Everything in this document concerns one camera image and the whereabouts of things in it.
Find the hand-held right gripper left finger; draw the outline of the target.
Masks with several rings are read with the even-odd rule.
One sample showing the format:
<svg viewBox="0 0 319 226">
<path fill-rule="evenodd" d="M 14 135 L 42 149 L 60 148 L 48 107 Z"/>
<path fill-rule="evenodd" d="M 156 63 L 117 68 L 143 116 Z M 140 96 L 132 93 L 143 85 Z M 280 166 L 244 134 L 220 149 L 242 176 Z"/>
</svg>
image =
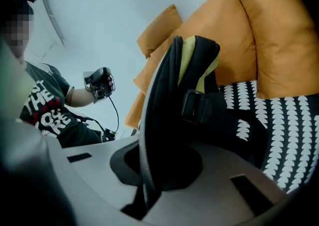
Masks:
<svg viewBox="0 0 319 226">
<path fill-rule="evenodd" d="M 133 201 L 136 187 L 122 184 L 110 167 L 112 154 L 138 138 L 63 149 L 57 139 L 46 137 L 54 172 L 72 207 L 76 225 L 144 225 L 120 211 Z"/>
</svg>

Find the person's left hand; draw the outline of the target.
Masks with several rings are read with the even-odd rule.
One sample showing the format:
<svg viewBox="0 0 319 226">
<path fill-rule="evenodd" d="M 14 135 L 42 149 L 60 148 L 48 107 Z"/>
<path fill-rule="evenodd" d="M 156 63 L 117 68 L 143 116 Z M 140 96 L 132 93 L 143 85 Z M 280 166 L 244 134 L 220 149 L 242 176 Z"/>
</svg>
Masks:
<svg viewBox="0 0 319 226">
<path fill-rule="evenodd" d="M 115 83 L 114 83 L 114 80 L 113 80 L 113 76 L 111 74 L 108 74 L 107 76 L 107 80 L 108 80 L 108 86 L 111 90 L 111 93 L 113 93 L 115 91 Z"/>
</svg>

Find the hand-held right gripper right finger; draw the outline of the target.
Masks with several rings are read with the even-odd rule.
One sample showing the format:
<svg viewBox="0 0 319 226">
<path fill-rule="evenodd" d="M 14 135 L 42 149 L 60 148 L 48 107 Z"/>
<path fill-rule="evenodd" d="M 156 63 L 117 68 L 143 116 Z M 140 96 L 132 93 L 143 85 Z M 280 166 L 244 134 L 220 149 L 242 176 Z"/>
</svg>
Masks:
<svg viewBox="0 0 319 226">
<path fill-rule="evenodd" d="M 186 189 L 163 192 L 143 222 L 152 226 L 257 225 L 274 216 L 289 196 L 262 171 L 236 154 L 203 143 L 190 143 L 203 159 L 203 171 Z M 245 176 L 271 203 L 256 217 L 231 178 Z"/>
</svg>

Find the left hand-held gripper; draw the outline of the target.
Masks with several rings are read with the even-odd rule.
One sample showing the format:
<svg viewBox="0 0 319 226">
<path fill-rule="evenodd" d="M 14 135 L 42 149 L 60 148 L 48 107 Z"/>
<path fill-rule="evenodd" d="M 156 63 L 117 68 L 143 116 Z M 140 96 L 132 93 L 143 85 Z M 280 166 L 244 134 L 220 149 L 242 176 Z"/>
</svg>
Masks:
<svg viewBox="0 0 319 226">
<path fill-rule="evenodd" d="M 111 71 L 107 67 L 101 67 L 96 71 L 84 72 L 84 86 L 87 91 L 93 94 L 93 103 L 104 100 L 112 94 L 108 86 L 108 74 L 111 74 Z"/>
</svg>

